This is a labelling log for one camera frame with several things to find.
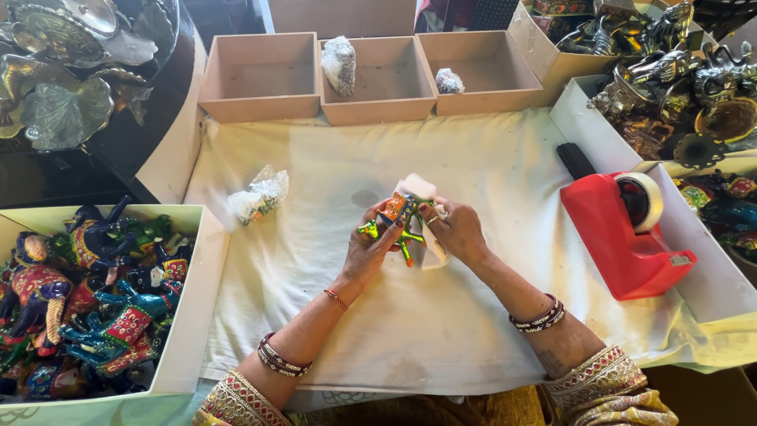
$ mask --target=red thread bracelet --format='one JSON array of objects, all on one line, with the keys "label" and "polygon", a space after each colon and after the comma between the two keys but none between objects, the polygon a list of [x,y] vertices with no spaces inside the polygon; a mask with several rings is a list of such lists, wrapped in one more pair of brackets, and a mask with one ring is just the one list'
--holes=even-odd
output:
[{"label": "red thread bracelet", "polygon": [[328,294],[329,296],[331,296],[331,298],[334,299],[334,302],[336,302],[337,305],[339,305],[339,307],[347,311],[347,305],[345,305],[344,302],[342,302],[341,299],[339,299],[339,296],[337,296],[336,293],[334,293],[334,290],[325,289],[323,291],[326,292],[326,294]]}]

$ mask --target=bubble-wrapped item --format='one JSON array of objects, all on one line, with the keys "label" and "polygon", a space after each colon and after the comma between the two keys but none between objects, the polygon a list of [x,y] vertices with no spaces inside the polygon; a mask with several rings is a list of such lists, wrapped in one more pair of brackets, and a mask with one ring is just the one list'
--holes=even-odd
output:
[{"label": "bubble-wrapped item", "polygon": [[452,72],[450,68],[441,68],[436,73],[436,88],[439,89],[439,93],[446,95],[448,93],[463,93],[466,91],[466,87],[463,86],[463,81],[460,76]]},{"label": "bubble-wrapped item", "polygon": [[289,193],[286,170],[274,173],[267,165],[250,183],[250,191],[233,193],[226,199],[242,224],[247,226],[268,214],[284,201]]},{"label": "bubble-wrapped item", "polygon": [[352,96],[355,90],[355,48],[344,36],[330,39],[321,51],[321,66],[337,95]]}]

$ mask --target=bangle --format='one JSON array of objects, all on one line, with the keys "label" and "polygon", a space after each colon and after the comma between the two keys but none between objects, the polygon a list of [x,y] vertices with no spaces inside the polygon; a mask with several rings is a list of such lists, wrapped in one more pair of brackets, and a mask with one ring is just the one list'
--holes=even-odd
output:
[{"label": "bangle", "polygon": [[552,327],[565,317],[565,306],[563,306],[562,302],[549,293],[545,294],[552,299],[553,304],[548,311],[544,312],[539,317],[539,319],[531,322],[517,322],[512,315],[510,315],[510,323],[516,326],[518,331],[521,333],[536,333],[537,331]]},{"label": "bangle", "polygon": [[266,336],[257,344],[257,355],[260,357],[260,360],[271,367],[272,370],[285,376],[300,377],[307,373],[310,367],[313,366],[313,362],[311,361],[308,364],[302,365],[283,359],[275,350],[273,350],[271,345],[268,344],[268,339],[274,334],[276,333],[266,334]]},{"label": "bangle", "polygon": [[334,290],[326,289],[323,291],[329,296],[331,296],[331,298],[334,299],[334,302],[336,302],[336,304],[339,305],[339,307],[341,307],[342,310],[347,311],[347,305],[345,305],[344,302],[342,302],[341,299],[339,299],[339,296],[337,296],[336,293],[334,293]]}]

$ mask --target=red tape dispenser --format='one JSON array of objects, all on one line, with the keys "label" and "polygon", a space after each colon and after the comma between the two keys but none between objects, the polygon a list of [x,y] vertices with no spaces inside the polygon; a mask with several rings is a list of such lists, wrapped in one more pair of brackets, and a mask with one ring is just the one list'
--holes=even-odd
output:
[{"label": "red tape dispenser", "polygon": [[598,174],[574,143],[557,147],[574,183],[560,197],[617,300],[661,296],[696,263],[690,250],[671,252],[657,222],[662,194],[643,173]]}]

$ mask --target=white box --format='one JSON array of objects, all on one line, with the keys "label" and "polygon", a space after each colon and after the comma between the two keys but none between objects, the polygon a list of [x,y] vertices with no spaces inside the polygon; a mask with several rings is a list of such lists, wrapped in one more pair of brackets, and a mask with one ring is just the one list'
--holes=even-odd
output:
[{"label": "white box", "polygon": [[[665,206],[659,222],[663,239],[670,250],[689,249],[697,257],[675,289],[698,323],[757,320],[757,290],[691,212],[669,173],[683,177],[707,171],[683,169],[674,161],[642,161],[601,113],[586,108],[589,96],[597,93],[596,82],[603,77],[571,79],[550,112],[552,120],[565,140],[581,147],[597,173],[643,171],[658,183]],[[738,172],[748,164],[757,167],[757,158],[726,158],[715,168]]]},{"label": "white box", "polygon": [[[649,168],[657,161],[642,160],[602,113],[596,108],[586,108],[589,99],[598,93],[597,82],[609,78],[602,74],[572,78],[552,108],[550,117],[565,140],[581,145],[584,154],[598,173],[631,171],[642,162],[646,164],[641,167]],[[757,149],[733,152],[725,156],[731,158],[755,155]],[[678,163],[672,160],[662,163],[669,171],[678,167]]]},{"label": "white box", "polygon": [[[7,260],[11,248],[15,247],[19,232],[65,232],[62,221],[71,219],[78,208],[74,206],[0,210],[0,250],[7,250],[0,260]],[[105,206],[100,209],[107,214],[111,207]],[[102,398],[2,404],[0,415],[11,410],[37,406],[100,403],[158,394],[194,393],[229,246],[229,233],[203,205],[130,205],[126,207],[124,214],[138,219],[169,215],[172,231],[197,236],[182,297],[176,307],[176,317],[151,386],[146,392]]]}]

